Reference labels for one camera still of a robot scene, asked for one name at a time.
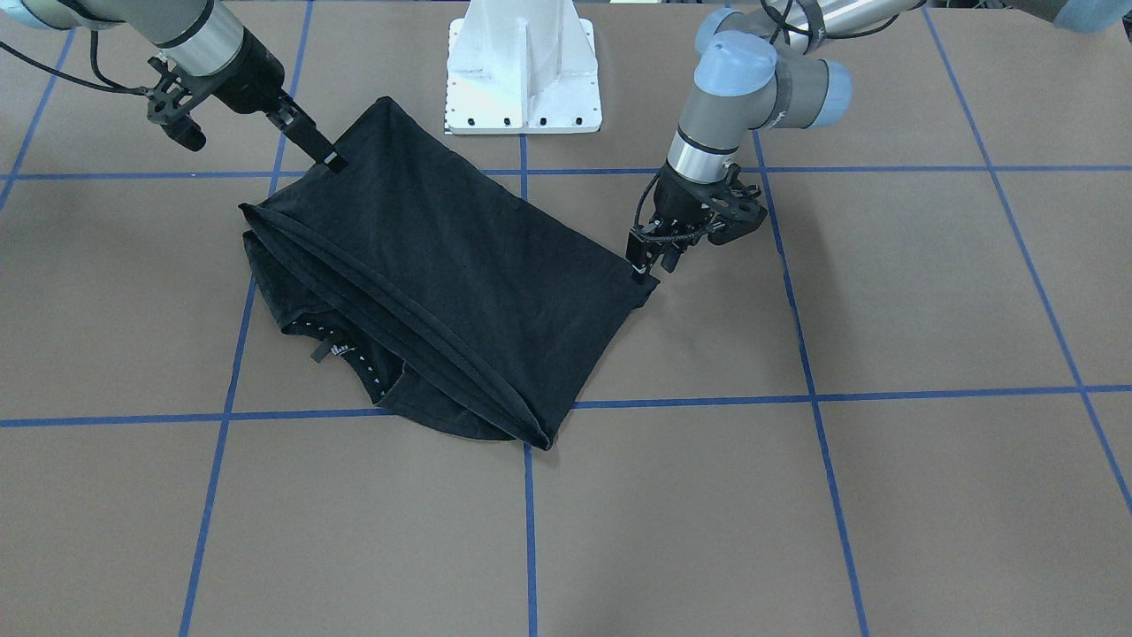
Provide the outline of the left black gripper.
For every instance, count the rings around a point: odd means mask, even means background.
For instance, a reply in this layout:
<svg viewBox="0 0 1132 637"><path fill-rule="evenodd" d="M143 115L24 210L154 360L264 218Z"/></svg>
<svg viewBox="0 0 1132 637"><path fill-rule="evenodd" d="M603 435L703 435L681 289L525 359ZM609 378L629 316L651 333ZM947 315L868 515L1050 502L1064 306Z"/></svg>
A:
<svg viewBox="0 0 1132 637"><path fill-rule="evenodd" d="M695 243L700 235L706 235L713 246L734 241L732 223L717 219L723 213L728 192L727 179L700 184L672 167L662 167L655 186L650 234L640 229L632 229L628 234L626 259L633 266L633 281L643 285L657 265L664 272L675 272L681 247Z"/></svg>

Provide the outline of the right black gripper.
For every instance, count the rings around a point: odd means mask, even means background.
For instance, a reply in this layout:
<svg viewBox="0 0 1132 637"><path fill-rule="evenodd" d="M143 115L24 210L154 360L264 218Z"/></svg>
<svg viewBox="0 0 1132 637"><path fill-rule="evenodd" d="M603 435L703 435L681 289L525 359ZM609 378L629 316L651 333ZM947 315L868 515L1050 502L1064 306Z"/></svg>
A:
<svg viewBox="0 0 1132 637"><path fill-rule="evenodd" d="M315 163L338 173L348 160L319 132L312 117L283 88L286 70L249 31L230 64L218 74L218 85L211 96L239 114L261 112L280 134Z"/></svg>

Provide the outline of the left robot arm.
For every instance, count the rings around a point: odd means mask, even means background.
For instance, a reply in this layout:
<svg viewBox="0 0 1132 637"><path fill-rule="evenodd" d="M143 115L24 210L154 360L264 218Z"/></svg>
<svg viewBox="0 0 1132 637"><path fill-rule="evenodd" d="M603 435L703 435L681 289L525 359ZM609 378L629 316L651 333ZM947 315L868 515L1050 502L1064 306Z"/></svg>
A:
<svg viewBox="0 0 1132 637"><path fill-rule="evenodd" d="M817 51L869 37L918 1L761 1L751 11L710 12L695 36L697 64L662 167L642 199L648 219L628 230L626 259L643 285L654 267L674 272L707 241L736 241L761 229L767 207L745 186L736 154L752 132L837 124L852 104L852 74Z"/></svg>

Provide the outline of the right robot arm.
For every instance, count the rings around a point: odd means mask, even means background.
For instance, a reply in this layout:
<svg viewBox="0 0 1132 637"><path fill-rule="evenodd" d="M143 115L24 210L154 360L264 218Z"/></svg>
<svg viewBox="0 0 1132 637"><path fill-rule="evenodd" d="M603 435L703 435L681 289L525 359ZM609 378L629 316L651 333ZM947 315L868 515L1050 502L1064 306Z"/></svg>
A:
<svg viewBox="0 0 1132 637"><path fill-rule="evenodd" d="M215 97L239 114L260 112L314 162L332 171L348 166L316 122L284 88L278 58L221 1L5 1L3 12L32 28L89 31L89 64L96 81L62 74L5 44L5 51L46 74L118 96L147 100L147 120L188 150L206 144L192 109ZM152 88L110 81L98 66L98 34L127 25L157 48L149 64Z"/></svg>

